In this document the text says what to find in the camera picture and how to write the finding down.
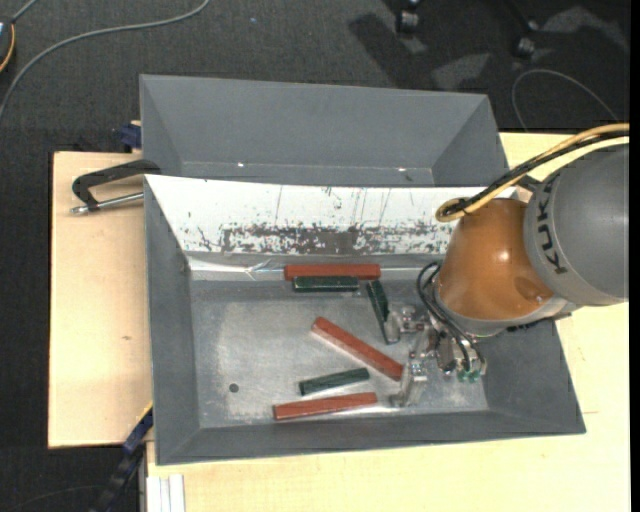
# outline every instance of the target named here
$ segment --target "gray carpet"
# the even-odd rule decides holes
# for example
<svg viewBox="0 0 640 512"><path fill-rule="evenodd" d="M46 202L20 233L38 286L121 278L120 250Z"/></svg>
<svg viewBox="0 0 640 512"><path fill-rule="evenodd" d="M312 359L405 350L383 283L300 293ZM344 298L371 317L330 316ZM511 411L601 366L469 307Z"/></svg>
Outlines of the gray carpet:
<svg viewBox="0 0 640 512"><path fill-rule="evenodd" d="M0 97L59 40L198 3L41 0L18 22ZM21 5L2 0L0 14ZM139 117L140 73L483 92L502 130L628 120L630 1L532 5L542 31L530 61L511 55L516 25L499 0L429 0L413 38L394 33L392 0L213 0L183 24L80 42L35 66L0 124L0 510L84 510L118 458L114 448L45 449L52 151L122 151L115 131ZM522 74L537 69L554 73Z"/></svg>

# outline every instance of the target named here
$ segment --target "yellow cable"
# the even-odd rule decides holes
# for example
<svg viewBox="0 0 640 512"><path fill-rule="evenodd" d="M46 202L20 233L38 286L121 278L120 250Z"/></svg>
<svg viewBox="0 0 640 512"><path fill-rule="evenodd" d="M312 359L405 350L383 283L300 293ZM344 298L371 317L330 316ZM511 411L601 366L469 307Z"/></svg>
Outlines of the yellow cable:
<svg viewBox="0 0 640 512"><path fill-rule="evenodd" d="M7 64L9 64L11 55L13 54L13 50L16 47L16 27L13 24L9 25L9 27L9 30L11 30L11 44L9 46L9 51L7 52L7 57L2 62L0 62L0 73L2 73L4 68L7 67Z"/></svg>
<svg viewBox="0 0 640 512"><path fill-rule="evenodd" d="M545 157L555 153L556 151L562 151L563 149L566 149L566 148L570 147L573 144L576 144L578 142L582 142L582 141L587 140L587 139L589 139L591 137L596 137L596 136L602 135L604 133L611 133L611 132L617 132L617 131L629 131L629 123L608 124L608 125L605 125L605 126L598 126L596 128L591 128L589 130L585 130L584 132L580 132L577 135L574 135L573 137L570 137L570 138L568 138L566 140L563 140L561 143L555 145L554 147L552 147L548 151L545 151L544 153L542 153L542 154L538 155L537 157L535 157L533 159L533 161L537 162L538 160L540 160L542 158L545 158ZM459 198L456 198L456 199L450 199L449 201L447 201L447 202L443 203L442 205L440 205L440 208L438 208L438 210L436 211L436 215L435 215L436 216L436 220L438 220L440 222L451 222L451 221L460 219L461 217L464 217L468 213L472 213L472 212L476 211L478 208L482 208L489 201L491 201L494 197L496 197L498 194L500 194L503 190L515 185L518 181L520 181L522 179L523 176L525 176L525 174L513 177L511 180L507 181L506 183L504 183L500 187L496 188L491 193L489 193L486 196L478 199L477 201L467 205L467 207L464 210L460 210L460 211L454 212L452 214L445 215L443 213L444 211L446 211L449 207L459 203L460 201L464 201L466 198L459 197Z"/></svg>

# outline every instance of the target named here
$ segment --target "chair wheel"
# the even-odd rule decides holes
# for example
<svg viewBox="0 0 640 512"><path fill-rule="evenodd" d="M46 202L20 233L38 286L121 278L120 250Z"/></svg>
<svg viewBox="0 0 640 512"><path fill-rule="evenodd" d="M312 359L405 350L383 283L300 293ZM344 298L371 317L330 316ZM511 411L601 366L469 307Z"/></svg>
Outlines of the chair wheel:
<svg viewBox="0 0 640 512"><path fill-rule="evenodd" d="M419 22L420 17L415 12L402 10L396 17L396 31L401 34L413 34Z"/></svg>
<svg viewBox="0 0 640 512"><path fill-rule="evenodd" d="M528 59L536 51L536 43L528 37L521 37L516 43L514 54L516 57Z"/></svg>

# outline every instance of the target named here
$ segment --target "red wooden block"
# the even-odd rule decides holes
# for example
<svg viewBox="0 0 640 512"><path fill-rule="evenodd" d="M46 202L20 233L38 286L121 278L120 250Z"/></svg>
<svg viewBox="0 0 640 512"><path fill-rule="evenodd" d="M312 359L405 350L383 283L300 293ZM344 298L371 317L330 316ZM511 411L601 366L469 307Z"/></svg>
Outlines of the red wooden block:
<svg viewBox="0 0 640 512"><path fill-rule="evenodd" d="M357 277L364 281L380 279L380 265L374 263L327 263L322 265L285 265L284 278L293 281L294 277Z"/></svg>
<svg viewBox="0 0 640 512"><path fill-rule="evenodd" d="M276 420L290 420L304 416L315 416L331 412L346 411L356 407L364 407L378 403L375 393L353 393L316 400L298 400L273 406L273 417Z"/></svg>
<svg viewBox="0 0 640 512"><path fill-rule="evenodd" d="M389 356L376 350L360 338L329 322L326 318L318 317L311 327L311 331L318 334L325 340L333 343L337 347L346 350L363 363L384 373L387 377L400 381L402 378L403 366L394 361Z"/></svg>

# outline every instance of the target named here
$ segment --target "cable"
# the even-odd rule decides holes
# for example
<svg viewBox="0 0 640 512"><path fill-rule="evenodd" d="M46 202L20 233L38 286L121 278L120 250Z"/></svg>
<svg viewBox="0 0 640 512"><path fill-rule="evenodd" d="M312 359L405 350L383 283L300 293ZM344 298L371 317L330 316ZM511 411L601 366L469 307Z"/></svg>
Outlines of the cable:
<svg viewBox="0 0 640 512"><path fill-rule="evenodd" d="M4 116L5 109L7 108L7 104L9 103L9 98L11 98L11 95L16 90L16 87L18 86L18 84L20 83L22 78L24 78L24 76L29 72L29 70L33 66L35 66L38 62L40 62L40 60L45 58L47 55L50 55L51 53L55 52L56 50L59 50L60 48L62 48L64 46L67 46L67 45L69 45L71 43L75 43L77 41L84 41L85 39L89 39L89 38L92 38L92 37L102 36L102 35L106 35L106 34L115 34L115 33L118 33L118 32L128 32L128 31L131 31L131 30L143 30L143 29L147 29L147 28L162 27L162 26L165 26L165 25L170 25L172 23L177 23L179 21L184 21L184 20L192 18L196 14L200 13L200 11L202 11L205 7L207 7L207 5L209 5L210 2L211 2L211 0L204 0L204 2L202 2L202 4L200 4L199 7L195 8L194 10L192 10L192 11L186 13L186 14L182 14L180 16L176 16L175 18L169 18L169 19L159 20L159 21L151 21L151 22L148 22L148 23L138 23L138 24L135 24L135 25L123 25L123 26L120 26L120 27L111 27L111 28L104 28L104 29L100 29L100 30L94 30L94 31L91 31L91 32L85 32L84 34L80 34L80 35L77 35L77 36L70 37L69 39L65 39L64 41L60 41L59 43L56 43L53 46L50 46L49 48L47 48L46 50L44 50L40 54L36 55L33 59L31 59L31 61L24 68L22 68L20 70L20 72L15 77L13 82L11 82L11 85L9 86L9 89L7 89L7 93L5 94L4 99L2 100L2 104L0 104L0 125L2 124L2 118Z"/></svg>
<svg viewBox="0 0 640 512"><path fill-rule="evenodd" d="M520 123L520 125L522 126L522 128L524 129L525 132L528 132L529 129L524 124L524 121L522 120L522 115L520 114L520 109L518 108L518 102L516 101L516 89L518 87L518 84L522 81L523 78L525 78L526 76L529 76L529 75L536 75L536 74L537 75L557 76L559 78L564 78L565 80L568 80L569 82L571 82L574 85L577 85L580 89L582 89L589 96L591 96L594 100L596 100L611 115L611 118L613 120L618 121L618 122L620 121L618 116L616 116L616 114L613 112L613 110L611 110L609 108L609 106L600 98L600 96L598 96L595 92L593 92L586 85L584 85L583 83L579 82L575 78L572 78L569 75L565 75L564 73L560 73L559 71L553 71L551 69L544 69L544 68L530 69L528 71L525 71L524 73L521 73L518 76L518 78L515 79L515 81L513 82L513 85L511 86L511 105L513 105L513 109L516 112L516 117L518 118L518 122Z"/></svg>
<svg viewBox="0 0 640 512"><path fill-rule="evenodd" d="M142 464L143 456L144 445L138 445L132 453L124 454L118 467L109 478L106 488L91 505L89 512L110 512L114 509L133 477L137 474Z"/></svg>
<svg viewBox="0 0 640 512"><path fill-rule="evenodd" d="M427 279L426 284L423 286L422 278L430 269L435 269L435 270L431 272L431 274L429 275L429 279ZM418 296L426 306L429 313L443 326L447 326L449 328L449 330L451 331L451 334L453 334L456 344L458 345L458 347L460 347L462 356L464 357L465 370L471 371L471 358L469 356L467 347L464 345L462 340L463 339L466 340L470 344L470 346L474 347L474 349L475 349L475 343L472 340L470 340L469 337L455 324L455 322L446 316L444 311L440 309L440 307L435 303L435 301L431 301L431 299L427 297L425 293L425 288L433 284L433 280L435 279L438 272L440 272L440 265L435 261L433 263L429 263L420 271L420 273L418 274L418 279L416 280L416 288L418 289ZM476 352L478 354L478 357L480 358L481 363L484 364L484 358L482 358L482 356L480 355L480 352L477 349L476 349Z"/></svg>
<svg viewBox="0 0 640 512"><path fill-rule="evenodd" d="M27 505L31 505L32 503L35 503L37 501L42 501L42 500L45 500L47 498L51 498L53 496L58 496L60 494L66 494L68 492L84 491L84 490L88 490L88 489L98 489L99 487L101 487L101 486L100 485L83 485L83 486L80 486L80 487L69 487L68 489L62 489L60 491L49 492L47 494L43 494L41 496L37 496L35 498L27 500L24 503L20 503L19 505L15 505L14 507L11 507L9 509L5 509L5 512L15 512L16 510L23 509Z"/></svg>
<svg viewBox="0 0 640 512"><path fill-rule="evenodd" d="M9 36L9 50L7 51L5 59L3 61L0 61L0 73L4 71L4 68L9 65L9 61L11 60L11 56L13 55L13 50L15 50L16 47L16 27L13 25L13 23L11 23L7 30L11 31L11 35Z"/></svg>
<svg viewBox="0 0 640 512"><path fill-rule="evenodd" d="M16 21L18 21L18 18L20 18L20 16L22 16L25 12L31 9L31 7L33 7L33 4L35 4L37 1L38 0L31 0L30 2L27 2L22 7L22 9L20 9L17 13L13 15L13 18L11 19L11 23L15 23Z"/></svg>
<svg viewBox="0 0 640 512"><path fill-rule="evenodd" d="M472 213L481 208L503 190L513 186L524 175L545 164L555 158L573 152L577 149L596 144L605 140L625 137L629 134L628 123L617 123L606 126L600 126L581 132L567 140L562 141L553 148L544 153L527 160L526 162L514 167L507 174L501 176L482 192L476 194L472 198L451 199L438 208L436 211L436 219L440 222L451 222L459 219L466 214Z"/></svg>

